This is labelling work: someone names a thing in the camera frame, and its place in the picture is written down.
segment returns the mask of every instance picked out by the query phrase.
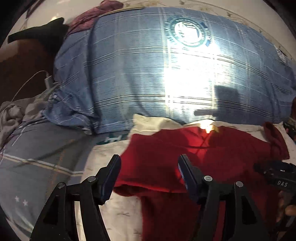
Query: white cloth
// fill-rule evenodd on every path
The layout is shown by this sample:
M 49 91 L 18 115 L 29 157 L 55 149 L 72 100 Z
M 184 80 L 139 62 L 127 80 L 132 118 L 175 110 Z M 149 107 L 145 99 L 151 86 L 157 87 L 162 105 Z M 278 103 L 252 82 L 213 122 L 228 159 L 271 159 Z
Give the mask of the white cloth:
M 129 145 L 130 138 L 133 134 L 152 135 L 161 129 L 179 129 L 190 126 L 198 126 L 210 132 L 219 126 L 227 126 L 248 132 L 252 136 L 267 142 L 262 126 L 229 124 L 213 120 L 201 120 L 182 126 L 168 118 L 145 117 L 138 114 L 134 114 L 133 122 L 134 126 L 128 135 L 128 140 L 93 147 L 86 162 L 82 181 L 89 176 L 95 175 L 100 168 L 105 167 L 113 154 L 121 155 Z M 285 162 L 296 164 L 296 148 L 294 142 L 287 135 L 282 123 L 275 125 L 275 127 L 281 132 L 290 154 L 290 159 L 285 160 Z M 142 213 L 141 203 L 137 197 L 123 197 L 113 192 L 110 200 L 105 205 L 100 206 L 100 211 L 112 241 L 141 240 Z M 79 240 L 85 241 L 79 204 L 75 204 L 75 212 Z

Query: gray crumpled cloth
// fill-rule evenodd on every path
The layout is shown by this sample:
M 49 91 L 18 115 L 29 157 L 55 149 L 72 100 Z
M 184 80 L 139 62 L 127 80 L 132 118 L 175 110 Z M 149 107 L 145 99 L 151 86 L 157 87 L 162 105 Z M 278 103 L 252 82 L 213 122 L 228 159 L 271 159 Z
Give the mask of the gray crumpled cloth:
M 42 110 L 46 108 L 47 100 L 54 88 L 45 90 L 33 98 L 2 103 L 0 107 L 0 150 L 5 140 L 22 122 L 42 117 Z

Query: red garment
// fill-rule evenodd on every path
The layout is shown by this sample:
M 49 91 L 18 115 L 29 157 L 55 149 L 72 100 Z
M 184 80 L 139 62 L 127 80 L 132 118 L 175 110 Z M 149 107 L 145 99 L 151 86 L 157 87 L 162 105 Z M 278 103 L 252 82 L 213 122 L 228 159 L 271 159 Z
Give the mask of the red garment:
M 274 221 L 277 191 L 254 172 L 253 164 L 288 159 L 289 153 L 282 135 L 271 123 L 266 123 L 264 130 L 270 143 L 223 126 L 219 132 L 208 134 L 199 127 L 161 130 L 152 136 L 134 134 L 121 156 L 114 190 L 141 199 L 142 240 L 188 241 L 192 234 L 199 207 L 184 187 L 178 169 L 181 154 L 218 182 L 242 181 L 263 218 Z M 219 216 L 215 240 L 222 234 L 223 219 Z
M 94 7 L 77 16 L 71 22 L 66 37 L 72 33 L 90 29 L 98 16 L 121 8 L 123 8 L 123 3 L 118 1 L 105 0 L 101 2 L 100 6 Z

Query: brown surface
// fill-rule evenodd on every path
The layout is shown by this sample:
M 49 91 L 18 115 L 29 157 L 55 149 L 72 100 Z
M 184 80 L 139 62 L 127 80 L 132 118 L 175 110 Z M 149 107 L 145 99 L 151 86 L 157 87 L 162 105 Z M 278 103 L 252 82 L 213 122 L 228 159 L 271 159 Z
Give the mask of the brown surface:
M 0 104 L 11 101 L 20 87 L 40 70 L 52 75 L 54 55 L 35 39 L 17 40 L 0 49 Z M 38 73 L 15 100 L 34 97 L 46 89 L 45 73 Z

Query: pink cloth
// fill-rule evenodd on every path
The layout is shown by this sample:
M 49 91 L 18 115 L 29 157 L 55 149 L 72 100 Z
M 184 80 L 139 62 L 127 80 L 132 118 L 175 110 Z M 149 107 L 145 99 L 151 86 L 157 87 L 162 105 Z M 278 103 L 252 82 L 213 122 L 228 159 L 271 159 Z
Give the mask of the pink cloth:
M 83 30 L 90 29 L 98 16 L 111 12 L 113 10 L 121 9 L 123 3 L 118 1 L 105 0 L 97 7 L 94 7 L 79 16 L 77 16 L 70 24 L 66 37 L 72 33 L 80 32 Z

